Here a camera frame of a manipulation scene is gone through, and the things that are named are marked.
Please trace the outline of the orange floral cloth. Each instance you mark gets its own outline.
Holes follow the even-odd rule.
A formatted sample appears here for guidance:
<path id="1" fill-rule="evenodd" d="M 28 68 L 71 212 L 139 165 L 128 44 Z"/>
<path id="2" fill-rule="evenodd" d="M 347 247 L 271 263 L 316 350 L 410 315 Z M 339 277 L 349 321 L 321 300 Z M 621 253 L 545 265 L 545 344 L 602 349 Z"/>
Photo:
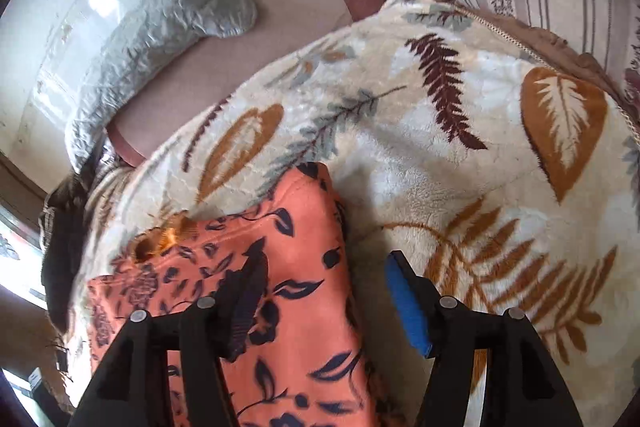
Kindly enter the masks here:
<path id="1" fill-rule="evenodd" d="M 288 170 L 266 199 L 235 215 L 194 221 L 177 213 L 135 237 L 112 274 L 89 281 L 92 361 L 102 360 L 132 312 L 181 312 L 238 285 L 248 258 L 262 254 L 265 290 L 239 358 L 222 367 L 240 424 L 402 425 L 362 347 L 344 223 L 318 162 Z"/>

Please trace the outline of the dark brown fleece garment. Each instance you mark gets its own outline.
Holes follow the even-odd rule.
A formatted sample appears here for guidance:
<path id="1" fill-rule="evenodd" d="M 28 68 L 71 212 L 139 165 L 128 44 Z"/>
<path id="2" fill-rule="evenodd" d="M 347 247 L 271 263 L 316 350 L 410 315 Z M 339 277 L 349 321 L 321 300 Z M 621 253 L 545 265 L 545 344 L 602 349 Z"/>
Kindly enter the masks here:
<path id="1" fill-rule="evenodd" d="M 38 218 L 41 283 L 50 322 L 61 335 L 70 326 L 70 297 L 92 217 L 89 198 L 94 182 L 94 174 L 72 172 L 47 195 Z"/>

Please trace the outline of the window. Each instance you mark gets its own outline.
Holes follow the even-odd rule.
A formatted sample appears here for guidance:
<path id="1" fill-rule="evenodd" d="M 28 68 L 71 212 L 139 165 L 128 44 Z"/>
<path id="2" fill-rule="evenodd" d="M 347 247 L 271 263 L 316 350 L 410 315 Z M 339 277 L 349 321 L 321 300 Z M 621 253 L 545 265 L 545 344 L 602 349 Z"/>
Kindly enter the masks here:
<path id="1" fill-rule="evenodd" d="M 1 285 L 33 305 L 47 310 L 41 283 L 43 253 L 34 231 L 1 208 Z"/>

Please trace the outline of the cream leaf-pattern fleece blanket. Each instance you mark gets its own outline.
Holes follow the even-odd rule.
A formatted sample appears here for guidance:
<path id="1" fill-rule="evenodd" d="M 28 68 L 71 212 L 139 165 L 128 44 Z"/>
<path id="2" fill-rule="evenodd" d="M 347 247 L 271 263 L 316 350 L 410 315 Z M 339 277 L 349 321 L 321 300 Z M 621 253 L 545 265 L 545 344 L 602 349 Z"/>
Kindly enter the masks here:
<path id="1" fill-rule="evenodd" d="M 439 0 L 388 0 L 280 58 L 99 184 L 70 305 L 73 402 L 101 362 L 89 281 L 177 213 L 243 212 L 305 162 L 342 204 L 362 347 L 401 426 L 432 365 L 386 289 L 396 249 L 470 309 L 521 309 L 585 425 L 622 416 L 639 387 L 637 109 L 554 35 Z"/>

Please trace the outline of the grey quilted pillow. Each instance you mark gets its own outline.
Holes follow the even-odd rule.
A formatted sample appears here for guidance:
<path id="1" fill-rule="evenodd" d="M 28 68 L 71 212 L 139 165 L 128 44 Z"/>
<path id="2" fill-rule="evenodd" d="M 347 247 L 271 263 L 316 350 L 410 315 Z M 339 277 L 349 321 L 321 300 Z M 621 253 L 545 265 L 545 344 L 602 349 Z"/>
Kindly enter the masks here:
<path id="1" fill-rule="evenodd" d="M 70 165 L 79 172 L 115 114 L 179 55 L 208 37 L 252 29 L 254 0 L 142 0 L 90 63 L 65 128 Z"/>

